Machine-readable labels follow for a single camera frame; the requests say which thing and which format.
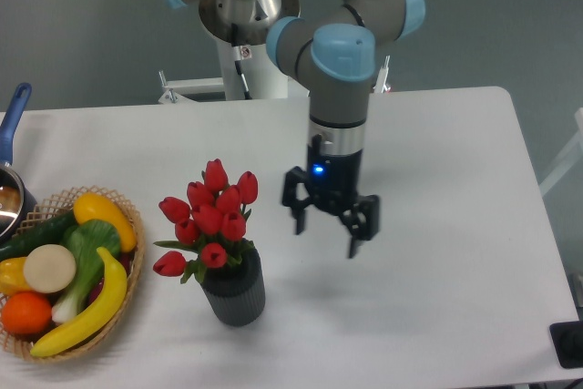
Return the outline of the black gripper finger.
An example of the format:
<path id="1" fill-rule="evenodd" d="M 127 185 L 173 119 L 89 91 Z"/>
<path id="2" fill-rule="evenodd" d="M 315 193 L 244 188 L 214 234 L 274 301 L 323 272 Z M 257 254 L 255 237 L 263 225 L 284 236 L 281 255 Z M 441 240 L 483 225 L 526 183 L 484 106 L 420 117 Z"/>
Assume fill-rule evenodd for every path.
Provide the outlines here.
<path id="1" fill-rule="evenodd" d="M 307 196 L 303 199 L 298 197 L 298 187 L 304 186 Z M 312 205 L 312 184 L 308 173 L 300 167 L 289 170 L 284 177 L 281 204 L 291 210 L 291 215 L 295 220 L 296 235 L 300 235 L 306 226 L 306 208 Z"/>
<path id="2" fill-rule="evenodd" d="M 356 256 L 364 241 L 370 241 L 380 229 L 380 197 L 357 196 L 351 207 L 340 216 L 341 224 L 350 234 L 347 257 Z"/>

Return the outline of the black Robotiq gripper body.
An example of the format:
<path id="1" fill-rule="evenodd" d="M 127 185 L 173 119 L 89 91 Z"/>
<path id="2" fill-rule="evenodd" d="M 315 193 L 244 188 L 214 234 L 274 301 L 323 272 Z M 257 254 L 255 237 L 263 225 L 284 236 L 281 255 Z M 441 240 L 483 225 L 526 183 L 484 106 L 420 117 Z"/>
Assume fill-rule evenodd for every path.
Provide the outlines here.
<path id="1" fill-rule="evenodd" d="M 349 210 L 357 198 L 363 152 L 347 156 L 307 154 L 307 190 L 313 205 L 334 216 Z"/>

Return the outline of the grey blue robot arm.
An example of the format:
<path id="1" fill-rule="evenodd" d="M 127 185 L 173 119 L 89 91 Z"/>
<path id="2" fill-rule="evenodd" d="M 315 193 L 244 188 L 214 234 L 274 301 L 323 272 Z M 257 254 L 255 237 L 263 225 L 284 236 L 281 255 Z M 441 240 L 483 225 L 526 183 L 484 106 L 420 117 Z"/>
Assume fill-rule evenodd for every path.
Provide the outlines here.
<path id="1" fill-rule="evenodd" d="M 301 18 L 299 0 L 167 2 L 198 5 L 228 100 L 282 98 L 289 80 L 307 89 L 307 163 L 286 173 L 282 204 L 297 230 L 309 206 L 337 217 L 354 256 L 380 228 L 380 199 L 357 191 L 369 96 L 384 89 L 375 49 L 418 29 L 424 0 L 343 0 L 319 21 Z"/>

